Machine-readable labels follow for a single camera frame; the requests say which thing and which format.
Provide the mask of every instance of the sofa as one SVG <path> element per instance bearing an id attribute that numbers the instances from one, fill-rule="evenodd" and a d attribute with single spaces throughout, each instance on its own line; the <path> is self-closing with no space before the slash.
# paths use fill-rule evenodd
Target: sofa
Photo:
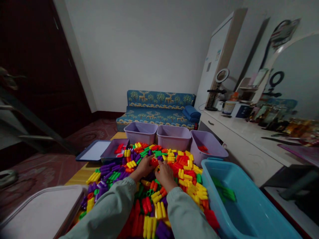
<path id="1" fill-rule="evenodd" d="M 188 121 L 182 113 L 186 105 L 194 106 L 194 103 L 194 94 L 128 90 L 126 112 L 116 119 L 117 130 L 124 132 L 132 122 L 194 129 L 195 123 Z"/>

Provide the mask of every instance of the wooden floor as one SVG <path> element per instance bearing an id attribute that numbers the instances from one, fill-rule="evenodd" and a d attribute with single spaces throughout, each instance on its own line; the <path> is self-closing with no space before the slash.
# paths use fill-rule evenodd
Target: wooden floor
<path id="1" fill-rule="evenodd" d="M 113 139 L 121 139 L 121 138 L 127 138 L 126 134 L 124 132 L 117 132 Z M 65 185 L 75 185 L 75 184 L 81 184 L 86 185 L 86 181 L 89 179 L 89 177 L 93 174 L 93 172 L 100 168 L 102 166 L 101 163 L 93 164 L 93 163 L 87 163 L 84 165 Z"/>

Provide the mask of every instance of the dark wooden door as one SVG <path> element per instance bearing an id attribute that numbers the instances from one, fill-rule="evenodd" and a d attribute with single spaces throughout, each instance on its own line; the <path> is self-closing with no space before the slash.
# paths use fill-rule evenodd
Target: dark wooden door
<path id="1" fill-rule="evenodd" d="M 27 77 L 15 79 L 17 90 L 6 89 L 61 136 L 90 122 L 52 0 L 0 0 L 0 66 Z"/>

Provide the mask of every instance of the purple plastic bin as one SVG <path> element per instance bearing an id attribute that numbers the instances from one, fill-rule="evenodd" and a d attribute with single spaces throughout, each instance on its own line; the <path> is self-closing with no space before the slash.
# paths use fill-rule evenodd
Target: purple plastic bin
<path id="1" fill-rule="evenodd" d="M 155 141 L 157 128 L 156 124 L 132 122 L 124 128 L 124 131 L 131 144 L 141 142 L 152 145 Z"/>
<path id="2" fill-rule="evenodd" d="M 158 145 L 163 148 L 180 151 L 187 149 L 192 138 L 187 128 L 168 125 L 160 125 L 157 130 L 157 136 L 159 138 Z"/>
<path id="3" fill-rule="evenodd" d="M 191 130 L 193 141 L 190 146 L 190 152 L 194 156 L 194 163 L 201 167 L 201 162 L 206 158 L 221 158 L 228 157 L 227 151 L 222 147 L 215 136 L 209 132 Z M 208 153 L 201 152 L 198 147 L 205 146 L 208 149 Z"/>

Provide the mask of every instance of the blue plastic basin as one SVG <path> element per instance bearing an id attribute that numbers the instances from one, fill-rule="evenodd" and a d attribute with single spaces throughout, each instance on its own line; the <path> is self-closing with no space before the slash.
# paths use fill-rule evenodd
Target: blue plastic basin
<path id="1" fill-rule="evenodd" d="M 211 209 L 220 224 L 221 238 L 294 239 L 301 238 L 292 225 L 236 164 L 203 160 L 203 186 L 207 188 Z M 222 202 L 211 177 L 234 190 L 236 202 Z"/>

